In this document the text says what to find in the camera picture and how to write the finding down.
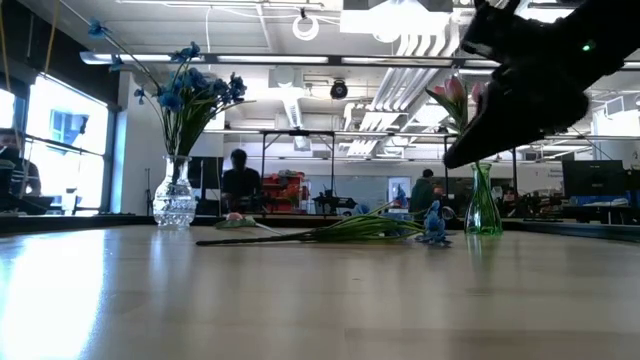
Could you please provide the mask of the black background robot device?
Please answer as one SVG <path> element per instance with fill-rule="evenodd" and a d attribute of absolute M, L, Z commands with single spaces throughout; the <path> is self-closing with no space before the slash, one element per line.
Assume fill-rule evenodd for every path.
<path fill-rule="evenodd" d="M 339 215 L 339 209 L 354 209 L 356 201 L 350 197 L 336 196 L 332 190 L 324 190 L 313 198 L 316 215 Z"/>

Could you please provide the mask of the clear glass vase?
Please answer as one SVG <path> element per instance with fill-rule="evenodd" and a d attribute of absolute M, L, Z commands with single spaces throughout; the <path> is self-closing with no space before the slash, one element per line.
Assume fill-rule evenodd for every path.
<path fill-rule="evenodd" d="M 189 156 L 166 155 L 165 177 L 156 188 L 153 217 L 160 228 L 187 229 L 196 215 L 196 200 L 188 179 Z"/>

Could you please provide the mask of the seated person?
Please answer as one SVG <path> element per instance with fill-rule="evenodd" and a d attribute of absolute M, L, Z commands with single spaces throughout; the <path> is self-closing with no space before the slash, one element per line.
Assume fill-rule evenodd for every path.
<path fill-rule="evenodd" d="M 230 160 L 232 168 L 222 176 L 222 199 L 230 212 L 252 211 L 261 194 L 261 176 L 246 165 L 247 153 L 244 150 L 233 150 Z"/>

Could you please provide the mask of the white door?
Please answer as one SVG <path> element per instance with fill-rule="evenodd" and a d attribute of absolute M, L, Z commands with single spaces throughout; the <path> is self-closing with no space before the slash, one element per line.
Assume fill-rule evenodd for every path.
<path fill-rule="evenodd" d="M 388 179 L 389 212 L 408 213 L 411 192 L 410 177 L 390 177 Z"/>

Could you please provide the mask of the green glass vase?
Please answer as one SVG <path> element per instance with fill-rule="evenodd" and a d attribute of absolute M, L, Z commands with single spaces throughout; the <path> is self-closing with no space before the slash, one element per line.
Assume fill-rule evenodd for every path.
<path fill-rule="evenodd" d="M 475 162 L 473 170 L 473 192 L 469 202 L 464 230 L 466 234 L 497 236 L 503 232 L 502 221 L 490 187 L 491 165 Z"/>

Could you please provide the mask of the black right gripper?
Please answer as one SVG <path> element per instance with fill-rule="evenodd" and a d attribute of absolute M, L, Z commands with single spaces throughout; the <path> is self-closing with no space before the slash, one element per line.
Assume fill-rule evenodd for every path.
<path fill-rule="evenodd" d="M 584 90 L 621 68 L 630 55 L 628 9 L 576 9 L 552 23 L 524 20 L 522 28 L 525 57 L 494 72 L 480 115 L 475 113 L 448 151 L 449 167 L 571 126 L 588 109 Z"/>

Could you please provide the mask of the blue flower bunch long stems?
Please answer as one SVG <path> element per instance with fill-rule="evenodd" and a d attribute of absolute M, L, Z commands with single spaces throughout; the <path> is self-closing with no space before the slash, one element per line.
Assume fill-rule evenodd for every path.
<path fill-rule="evenodd" d="M 126 50 L 123 45 L 118 43 L 112 36 L 112 31 L 99 20 L 95 18 L 89 20 L 88 35 L 91 38 L 111 41 L 120 51 L 119 55 L 111 56 L 112 70 L 119 70 L 120 67 L 125 64 L 122 56 L 126 55 L 133 62 L 133 65 L 151 81 L 153 92 L 147 93 L 143 87 L 140 87 L 134 92 L 134 96 L 139 99 L 140 104 L 143 104 L 146 100 L 150 100 L 152 97 L 156 99 L 158 105 L 155 106 L 154 109 L 162 125 L 164 145 L 167 153 L 173 156 L 186 156 L 188 150 L 180 149 L 183 143 L 181 131 L 184 127 L 184 117 L 186 116 L 186 100 L 183 95 L 186 92 L 185 81 L 186 75 L 188 74 L 188 66 L 192 60 L 200 57 L 200 47 L 195 42 L 191 42 L 189 46 L 169 54 L 169 60 L 172 63 L 177 63 L 179 67 L 169 82 L 162 85 L 151 73 L 150 68 Z"/>

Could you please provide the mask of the white ceiling light panel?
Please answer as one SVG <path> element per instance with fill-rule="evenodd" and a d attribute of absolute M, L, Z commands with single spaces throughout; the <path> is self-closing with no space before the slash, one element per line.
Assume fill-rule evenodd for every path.
<path fill-rule="evenodd" d="M 340 31 L 371 35 L 432 35 L 453 14 L 453 0 L 343 0 Z"/>

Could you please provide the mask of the black background table frame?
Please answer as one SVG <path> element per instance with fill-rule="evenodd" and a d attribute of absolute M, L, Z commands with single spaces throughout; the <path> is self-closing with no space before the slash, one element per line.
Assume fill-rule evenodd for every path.
<path fill-rule="evenodd" d="M 325 143 L 329 151 L 331 152 L 331 187 L 325 191 L 323 196 L 322 205 L 329 205 L 330 213 L 336 214 L 337 205 L 339 203 L 338 197 L 335 195 L 335 145 L 336 145 L 336 133 L 334 131 L 324 130 L 304 130 L 300 128 L 294 128 L 291 130 L 260 130 L 262 134 L 262 153 L 261 153 L 261 184 L 264 184 L 265 176 L 265 162 L 266 162 L 266 150 L 275 142 L 281 135 L 288 135 L 290 137 L 313 137 L 316 136 L 320 140 L 324 141 L 324 136 L 330 137 L 332 143 Z"/>
<path fill-rule="evenodd" d="M 443 136 L 442 140 L 443 140 L 443 146 L 444 146 L 444 154 L 443 154 L 443 157 L 442 157 L 442 162 L 444 164 L 445 179 L 447 181 L 447 183 L 445 184 L 445 191 L 448 194 L 448 192 L 449 192 L 449 187 L 448 187 L 449 170 L 450 169 L 457 169 L 457 168 L 460 168 L 460 167 L 463 167 L 463 166 L 470 166 L 471 163 L 469 163 L 469 164 L 465 163 L 463 165 L 456 165 L 456 166 L 453 166 L 453 167 L 449 167 L 447 165 L 447 162 L 446 162 L 446 158 L 448 156 L 447 154 L 448 154 L 448 151 L 450 150 L 450 148 L 453 146 L 453 144 L 454 144 L 454 142 L 455 142 L 455 140 L 456 140 L 458 135 L 456 135 L 456 134 L 444 134 L 444 133 L 439 134 L 439 135 Z M 516 192 L 517 192 L 518 191 L 517 189 L 518 189 L 519 180 L 518 180 L 518 174 L 517 174 L 517 151 L 516 150 L 517 150 L 516 147 L 509 149 L 509 153 L 510 153 L 510 156 L 511 156 L 511 160 L 510 160 L 509 163 L 511 164 L 510 165 L 511 166 L 511 185 L 514 186 L 514 188 L 516 189 Z M 502 160 L 498 161 L 497 160 L 497 156 L 500 155 L 501 153 L 496 154 L 494 159 L 492 158 L 492 160 L 491 160 L 492 163 L 496 163 L 496 164 L 506 163 L 506 160 L 504 160 L 504 161 L 502 161 Z"/>

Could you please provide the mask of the red storage shelf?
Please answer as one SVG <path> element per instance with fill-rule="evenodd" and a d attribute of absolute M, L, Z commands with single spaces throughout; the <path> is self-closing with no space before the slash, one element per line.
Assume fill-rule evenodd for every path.
<path fill-rule="evenodd" d="M 303 213 L 307 198 L 305 174 L 292 170 L 272 173 L 262 179 L 262 195 L 267 213 Z"/>

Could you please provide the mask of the black overhead light bar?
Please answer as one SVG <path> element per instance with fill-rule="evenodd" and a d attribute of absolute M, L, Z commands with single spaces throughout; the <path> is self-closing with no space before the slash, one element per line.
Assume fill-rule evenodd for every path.
<path fill-rule="evenodd" d="M 118 57 L 124 63 L 169 64 L 170 54 L 117 55 L 81 52 L 81 60 L 88 65 L 112 64 Z M 213 54 L 203 53 L 194 60 L 200 65 L 290 65 L 290 66 L 331 66 L 331 67 L 382 67 L 382 68 L 460 68 L 490 70 L 499 63 L 478 58 L 431 57 L 431 56 L 341 56 L 341 55 L 282 55 L 282 54 Z"/>

